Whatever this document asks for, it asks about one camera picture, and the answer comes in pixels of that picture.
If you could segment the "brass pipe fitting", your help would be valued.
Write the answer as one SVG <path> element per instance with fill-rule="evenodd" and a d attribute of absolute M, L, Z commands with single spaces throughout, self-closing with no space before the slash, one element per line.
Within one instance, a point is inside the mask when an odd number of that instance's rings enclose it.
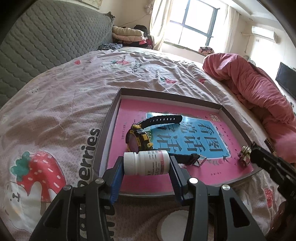
<path fill-rule="evenodd" d="M 250 146 L 243 146 L 241 151 L 238 154 L 239 162 L 244 166 L 248 166 L 251 163 L 250 154 L 251 154 Z"/>

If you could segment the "white bottle cap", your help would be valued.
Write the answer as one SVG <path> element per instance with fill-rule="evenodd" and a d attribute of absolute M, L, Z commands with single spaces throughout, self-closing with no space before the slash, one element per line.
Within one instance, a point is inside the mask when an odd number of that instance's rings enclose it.
<path fill-rule="evenodd" d="M 184 239 L 189 211 L 178 210 L 164 216 L 158 223 L 157 236 L 162 241 Z"/>

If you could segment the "white pill bottle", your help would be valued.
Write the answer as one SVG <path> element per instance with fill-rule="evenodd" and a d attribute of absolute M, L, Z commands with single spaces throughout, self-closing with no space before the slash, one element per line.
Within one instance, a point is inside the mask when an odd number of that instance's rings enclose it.
<path fill-rule="evenodd" d="M 170 156 L 165 150 L 125 152 L 123 164 L 129 176 L 164 175 L 170 169 Z"/>

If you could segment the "pink blue children's book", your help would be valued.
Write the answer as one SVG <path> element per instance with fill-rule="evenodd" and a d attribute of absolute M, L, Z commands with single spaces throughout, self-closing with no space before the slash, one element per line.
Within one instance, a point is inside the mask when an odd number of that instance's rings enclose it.
<path fill-rule="evenodd" d="M 252 165 L 244 166 L 238 154 L 249 143 L 246 133 L 224 107 L 207 108 L 198 105 L 165 104 L 122 98 L 116 117 L 107 167 L 127 151 L 125 136 L 133 123 L 164 114 L 180 114 L 180 124 L 146 128 L 153 148 L 171 154 L 191 153 L 206 157 L 201 167 L 187 166 L 190 175 L 207 185 L 220 185 L 242 180 L 255 173 Z"/>

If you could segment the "pink rolled quilt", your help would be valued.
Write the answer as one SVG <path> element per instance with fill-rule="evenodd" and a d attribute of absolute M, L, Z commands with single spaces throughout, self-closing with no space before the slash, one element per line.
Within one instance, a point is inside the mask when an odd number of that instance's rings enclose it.
<path fill-rule="evenodd" d="M 295 113 L 287 98 L 262 69 L 238 54 L 205 57 L 203 70 L 223 82 L 261 122 L 281 158 L 295 163 Z"/>

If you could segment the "black television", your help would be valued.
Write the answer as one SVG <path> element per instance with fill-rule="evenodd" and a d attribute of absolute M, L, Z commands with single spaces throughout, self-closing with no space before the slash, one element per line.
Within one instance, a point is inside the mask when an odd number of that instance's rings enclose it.
<path fill-rule="evenodd" d="M 293 98 L 296 97 L 296 72 L 293 69 L 281 62 L 275 79 Z"/>

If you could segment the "pink strawberry bed sheet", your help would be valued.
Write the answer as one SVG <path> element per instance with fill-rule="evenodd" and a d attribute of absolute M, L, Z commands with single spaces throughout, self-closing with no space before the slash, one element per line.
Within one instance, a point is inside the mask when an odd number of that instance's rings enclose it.
<path fill-rule="evenodd" d="M 87 53 L 35 77 L 1 108 L 1 219 L 15 240 L 29 240 L 65 185 L 84 187 L 97 178 L 96 138 L 122 88 L 220 104 L 251 142 L 266 148 L 260 120 L 196 64 L 142 49 Z M 229 185 L 267 234 L 285 202 L 269 173 Z"/>

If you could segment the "shallow grey cardboard box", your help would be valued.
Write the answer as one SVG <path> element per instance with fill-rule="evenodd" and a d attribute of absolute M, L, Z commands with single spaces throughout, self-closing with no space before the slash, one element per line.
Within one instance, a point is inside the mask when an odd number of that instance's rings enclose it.
<path fill-rule="evenodd" d="M 201 167 L 188 166 L 191 176 L 207 185 L 219 186 L 244 180 L 260 171 L 255 164 L 240 163 L 238 154 L 251 140 L 224 106 L 175 94 L 122 88 L 114 97 L 96 138 L 94 176 L 102 177 L 127 151 L 125 136 L 132 124 L 164 114 L 180 114 L 182 122 L 147 128 L 149 139 L 157 150 L 205 157 Z"/>

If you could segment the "white air conditioner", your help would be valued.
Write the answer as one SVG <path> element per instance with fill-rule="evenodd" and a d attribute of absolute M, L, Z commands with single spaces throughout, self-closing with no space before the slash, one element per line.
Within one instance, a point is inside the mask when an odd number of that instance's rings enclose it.
<path fill-rule="evenodd" d="M 275 43 L 278 43 L 278 36 L 276 34 L 276 32 L 265 29 L 265 28 L 261 28 L 261 27 L 257 27 L 257 26 L 252 26 L 251 28 L 252 34 L 271 40 Z"/>

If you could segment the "blue framed window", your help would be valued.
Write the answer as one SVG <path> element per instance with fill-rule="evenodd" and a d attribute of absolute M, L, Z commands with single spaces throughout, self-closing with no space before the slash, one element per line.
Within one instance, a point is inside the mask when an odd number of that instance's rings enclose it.
<path fill-rule="evenodd" d="M 210 44 L 222 1 L 173 1 L 164 41 L 198 51 Z"/>

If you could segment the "stack of folded clothes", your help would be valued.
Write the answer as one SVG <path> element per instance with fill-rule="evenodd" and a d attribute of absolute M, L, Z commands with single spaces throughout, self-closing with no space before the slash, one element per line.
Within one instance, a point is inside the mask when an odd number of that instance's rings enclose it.
<path fill-rule="evenodd" d="M 124 47 L 154 48 L 152 37 L 143 25 L 136 25 L 134 28 L 113 26 L 112 39 L 114 43 Z"/>

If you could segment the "cream curtain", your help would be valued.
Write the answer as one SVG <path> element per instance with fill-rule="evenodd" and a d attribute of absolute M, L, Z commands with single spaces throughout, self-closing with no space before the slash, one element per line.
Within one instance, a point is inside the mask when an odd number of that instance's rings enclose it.
<path fill-rule="evenodd" d="M 172 0 L 151 1 L 151 20 L 149 31 L 153 38 L 154 50 L 160 50 L 170 21 Z"/>

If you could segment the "grey quilted headboard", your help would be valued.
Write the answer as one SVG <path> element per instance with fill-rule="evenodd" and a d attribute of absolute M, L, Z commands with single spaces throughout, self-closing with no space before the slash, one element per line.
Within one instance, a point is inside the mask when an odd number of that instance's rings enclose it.
<path fill-rule="evenodd" d="M 68 1 L 36 1 L 1 43 L 1 105 L 39 74 L 112 41 L 114 15 Z"/>

